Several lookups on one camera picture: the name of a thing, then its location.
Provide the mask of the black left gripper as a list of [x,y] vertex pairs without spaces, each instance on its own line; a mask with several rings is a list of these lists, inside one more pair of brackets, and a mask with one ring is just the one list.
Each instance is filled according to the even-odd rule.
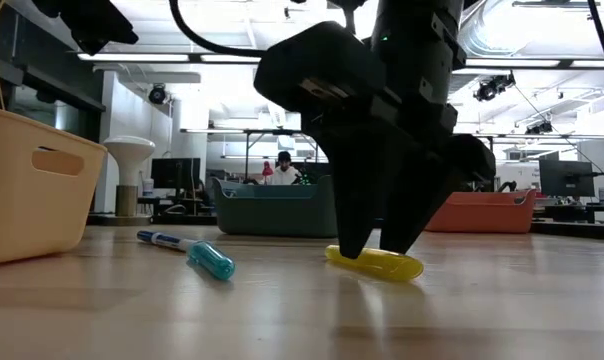
[[138,35],[110,0],[31,0],[39,12],[50,18],[81,18],[74,40],[86,54],[97,54],[109,42],[135,44]]

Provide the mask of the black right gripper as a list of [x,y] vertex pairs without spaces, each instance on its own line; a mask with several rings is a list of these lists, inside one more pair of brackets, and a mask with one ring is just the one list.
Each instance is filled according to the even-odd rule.
[[455,119],[449,105],[306,95],[301,113],[303,132],[329,159],[339,251],[349,259],[371,234],[378,193],[390,193],[380,248],[406,253],[452,192],[496,175],[482,140],[449,127]]

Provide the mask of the yellow translucent highlighter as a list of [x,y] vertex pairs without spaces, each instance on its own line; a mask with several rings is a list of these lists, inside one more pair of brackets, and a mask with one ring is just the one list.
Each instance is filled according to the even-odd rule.
[[419,277],[424,265],[417,259],[390,251],[374,248],[363,248],[356,259],[341,255],[338,245],[325,248],[328,260],[349,269],[395,282],[408,282]]

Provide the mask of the teal translucent highlighter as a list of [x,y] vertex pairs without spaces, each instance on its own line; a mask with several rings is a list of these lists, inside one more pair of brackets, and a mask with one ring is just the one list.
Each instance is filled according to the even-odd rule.
[[234,275],[235,262],[210,242],[194,242],[187,255],[192,263],[203,267],[218,280],[227,281]]

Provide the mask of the long ceiling light bar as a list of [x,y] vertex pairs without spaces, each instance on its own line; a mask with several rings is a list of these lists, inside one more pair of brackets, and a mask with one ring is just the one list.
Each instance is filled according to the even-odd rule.
[[[170,53],[101,53],[97,55],[78,54],[78,58],[93,62],[132,63],[258,63],[257,57],[214,54],[170,54]],[[534,68],[561,67],[604,69],[604,60],[573,59],[522,59],[522,58],[470,58],[467,67]]]

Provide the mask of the person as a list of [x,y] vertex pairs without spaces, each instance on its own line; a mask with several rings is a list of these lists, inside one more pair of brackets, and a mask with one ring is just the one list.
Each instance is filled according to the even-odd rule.
[[288,151],[278,154],[277,166],[270,177],[270,185],[292,185],[298,178],[299,171],[292,165],[291,155]]

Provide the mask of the orange plastic basket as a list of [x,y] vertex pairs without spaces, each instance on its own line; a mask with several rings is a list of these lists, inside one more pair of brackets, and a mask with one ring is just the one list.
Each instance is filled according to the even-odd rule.
[[426,225],[430,232],[528,233],[536,191],[454,192]]

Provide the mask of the dark teal plastic basket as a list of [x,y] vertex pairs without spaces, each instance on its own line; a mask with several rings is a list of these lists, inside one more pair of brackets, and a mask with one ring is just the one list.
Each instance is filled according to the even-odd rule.
[[229,235],[335,238],[338,235],[333,183],[249,185],[215,179],[219,229]]

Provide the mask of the white mushroom-shaped lamp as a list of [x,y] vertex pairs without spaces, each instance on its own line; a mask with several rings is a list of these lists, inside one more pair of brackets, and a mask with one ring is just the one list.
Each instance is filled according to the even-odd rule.
[[137,214],[138,176],[143,162],[149,158],[155,143],[137,136],[112,136],[104,146],[118,165],[119,180],[116,185],[115,215],[134,217]]

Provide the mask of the black computer monitor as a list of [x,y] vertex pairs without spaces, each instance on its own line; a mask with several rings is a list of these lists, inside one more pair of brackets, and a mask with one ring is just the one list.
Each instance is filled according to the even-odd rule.
[[156,158],[151,163],[151,178],[158,189],[191,189],[199,183],[199,174],[199,158]]
[[589,162],[540,160],[540,186],[547,196],[593,197],[593,168]]

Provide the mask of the yellow plastic basket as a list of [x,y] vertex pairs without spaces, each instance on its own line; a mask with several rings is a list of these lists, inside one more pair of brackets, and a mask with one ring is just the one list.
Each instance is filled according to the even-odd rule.
[[106,154],[102,145],[0,110],[0,263],[79,243]]

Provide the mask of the blue whiteboard marker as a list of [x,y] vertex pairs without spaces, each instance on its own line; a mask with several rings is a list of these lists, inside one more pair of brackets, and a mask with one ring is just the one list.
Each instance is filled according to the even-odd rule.
[[161,232],[152,232],[146,230],[138,231],[136,234],[136,238],[145,243],[165,248],[176,249],[182,252],[188,252],[189,249],[195,244],[194,240],[183,239],[167,235]]

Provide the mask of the black aluminium table frame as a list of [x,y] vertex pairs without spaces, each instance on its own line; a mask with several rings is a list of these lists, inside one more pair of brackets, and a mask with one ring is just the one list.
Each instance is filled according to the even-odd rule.
[[[117,217],[113,214],[90,213],[87,217],[86,224],[97,226],[144,226],[153,224],[216,226],[217,218],[213,216]],[[533,222],[531,224],[530,232],[536,234],[604,240],[604,224]]]

